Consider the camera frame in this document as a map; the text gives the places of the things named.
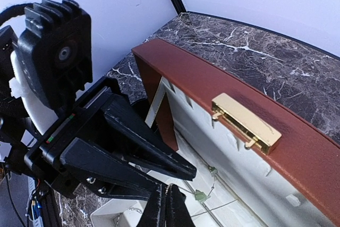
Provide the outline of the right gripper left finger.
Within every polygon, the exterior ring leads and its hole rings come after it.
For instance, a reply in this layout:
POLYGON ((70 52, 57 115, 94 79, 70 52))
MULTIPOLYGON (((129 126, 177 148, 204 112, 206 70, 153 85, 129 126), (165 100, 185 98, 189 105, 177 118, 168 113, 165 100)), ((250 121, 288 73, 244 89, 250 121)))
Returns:
POLYGON ((158 185, 151 193, 137 227, 165 226, 166 186, 158 185))

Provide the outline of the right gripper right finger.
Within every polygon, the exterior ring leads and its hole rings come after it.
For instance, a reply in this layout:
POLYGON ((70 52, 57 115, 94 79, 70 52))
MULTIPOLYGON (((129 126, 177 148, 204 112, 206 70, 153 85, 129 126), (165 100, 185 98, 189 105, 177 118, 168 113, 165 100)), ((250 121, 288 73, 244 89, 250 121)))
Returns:
POLYGON ((170 184, 166 191, 166 226, 195 227, 185 205, 185 195, 175 184, 170 184))

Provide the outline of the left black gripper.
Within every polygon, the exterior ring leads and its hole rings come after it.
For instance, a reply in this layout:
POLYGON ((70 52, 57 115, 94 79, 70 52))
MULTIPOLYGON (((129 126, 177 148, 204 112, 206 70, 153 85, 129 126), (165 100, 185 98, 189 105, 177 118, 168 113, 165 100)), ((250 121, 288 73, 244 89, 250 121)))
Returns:
POLYGON ((100 109, 112 147, 127 161, 192 181, 196 167, 165 144, 121 94, 116 79, 101 77, 77 99, 72 110, 55 121, 25 154, 24 162, 34 176, 66 198, 75 198, 73 193, 81 182, 100 197, 149 199, 158 180, 97 145, 75 138, 100 109), (102 96, 105 92, 111 94, 109 98, 102 96))

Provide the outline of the silver necklace green beads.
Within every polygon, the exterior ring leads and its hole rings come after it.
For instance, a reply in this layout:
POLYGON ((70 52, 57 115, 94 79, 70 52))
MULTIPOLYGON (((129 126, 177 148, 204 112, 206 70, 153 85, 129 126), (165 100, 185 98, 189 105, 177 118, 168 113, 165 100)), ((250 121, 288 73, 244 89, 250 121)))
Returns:
POLYGON ((170 183, 178 186, 186 195, 185 204, 192 219, 208 215, 215 221, 221 221, 228 207, 238 199, 217 179, 217 174, 209 170, 198 170, 192 181, 171 179, 170 183))

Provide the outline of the red wooden jewelry box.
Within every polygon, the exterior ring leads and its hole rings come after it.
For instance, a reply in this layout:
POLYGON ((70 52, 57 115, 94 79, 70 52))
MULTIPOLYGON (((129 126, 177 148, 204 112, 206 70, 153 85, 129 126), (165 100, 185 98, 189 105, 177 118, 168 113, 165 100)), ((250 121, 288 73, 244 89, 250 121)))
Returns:
POLYGON ((339 226, 339 145, 287 107, 161 39, 132 50, 163 142, 238 202, 198 226, 339 226))

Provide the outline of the dark green cup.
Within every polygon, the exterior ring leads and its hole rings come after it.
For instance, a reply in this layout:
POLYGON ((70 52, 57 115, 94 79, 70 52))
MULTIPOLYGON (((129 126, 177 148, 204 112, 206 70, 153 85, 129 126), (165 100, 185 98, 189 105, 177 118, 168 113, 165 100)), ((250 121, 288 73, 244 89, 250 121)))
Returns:
POLYGON ((131 104, 136 113, 145 121, 149 112, 150 103, 146 98, 136 100, 131 104))

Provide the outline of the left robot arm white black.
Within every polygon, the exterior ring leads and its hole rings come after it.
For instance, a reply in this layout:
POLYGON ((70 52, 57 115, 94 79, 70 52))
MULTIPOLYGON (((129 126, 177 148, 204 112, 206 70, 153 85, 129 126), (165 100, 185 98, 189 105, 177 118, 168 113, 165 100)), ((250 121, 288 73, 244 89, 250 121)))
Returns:
POLYGON ((146 201, 138 226, 193 226, 186 196, 143 171, 193 180, 196 168, 147 124, 116 79, 92 82, 91 18, 73 0, 1 13, 3 170, 36 179, 28 217, 61 226, 54 192, 82 184, 103 198, 146 201), (84 90, 81 97, 79 90, 84 90))

